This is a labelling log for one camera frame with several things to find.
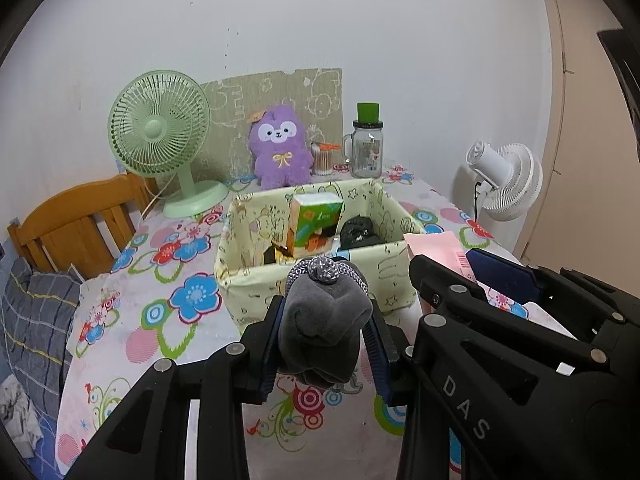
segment purple plush toy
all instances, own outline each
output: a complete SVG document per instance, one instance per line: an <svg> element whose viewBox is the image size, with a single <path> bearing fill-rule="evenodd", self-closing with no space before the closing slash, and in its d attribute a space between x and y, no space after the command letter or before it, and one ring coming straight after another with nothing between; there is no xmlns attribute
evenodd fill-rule
<svg viewBox="0 0 640 480"><path fill-rule="evenodd" d="M264 190L311 183L314 158L305 144L305 127L293 108L278 105L252 124L249 149L255 155L255 175Z"/></svg>

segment beige door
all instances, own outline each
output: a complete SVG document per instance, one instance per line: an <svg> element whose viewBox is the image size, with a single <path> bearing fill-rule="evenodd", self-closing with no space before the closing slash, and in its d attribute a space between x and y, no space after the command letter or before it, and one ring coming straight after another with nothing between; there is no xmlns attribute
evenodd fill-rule
<svg viewBox="0 0 640 480"><path fill-rule="evenodd" d="M564 40L564 107L548 193L522 259L580 270L640 296L636 138L596 36L620 24L602 0L556 1ZM562 45L556 42L556 48ZM562 99L558 88L554 95Z"/></svg>

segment white wall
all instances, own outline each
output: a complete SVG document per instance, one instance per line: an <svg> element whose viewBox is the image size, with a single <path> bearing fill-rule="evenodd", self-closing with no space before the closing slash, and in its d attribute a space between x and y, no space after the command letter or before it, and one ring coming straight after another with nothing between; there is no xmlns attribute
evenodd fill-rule
<svg viewBox="0 0 640 480"><path fill-rule="evenodd" d="M116 173L111 104L156 68L340 67L345 132L379 101L386 153L468 210L473 140L542 154L550 63L543 0L46 0L0 68L0 226ZM510 246L519 228L502 230Z"/></svg>

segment pink package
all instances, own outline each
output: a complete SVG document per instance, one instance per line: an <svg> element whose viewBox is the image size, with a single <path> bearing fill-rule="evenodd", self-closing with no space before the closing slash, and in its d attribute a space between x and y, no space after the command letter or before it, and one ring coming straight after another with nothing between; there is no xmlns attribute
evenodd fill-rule
<svg viewBox="0 0 640 480"><path fill-rule="evenodd" d="M433 234L405 234L404 240L409 250L409 258L423 254L435 260L439 264L454 270L466 279L477 283L476 276L469 261L466 259L465 250L460 241L451 231ZM424 314L433 312L433 307L420 298L420 305Z"/></svg>

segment fan base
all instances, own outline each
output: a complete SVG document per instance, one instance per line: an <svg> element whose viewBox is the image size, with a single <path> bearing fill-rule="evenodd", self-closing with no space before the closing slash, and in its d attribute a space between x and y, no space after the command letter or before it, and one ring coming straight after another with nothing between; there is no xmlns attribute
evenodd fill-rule
<svg viewBox="0 0 640 480"><path fill-rule="evenodd" d="M203 180L195 183L196 192L185 197L182 190L176 191L164 203L164 216L167 218L185 218L208 211L217 203L222 202L228 189L221 182Z"/></svg>

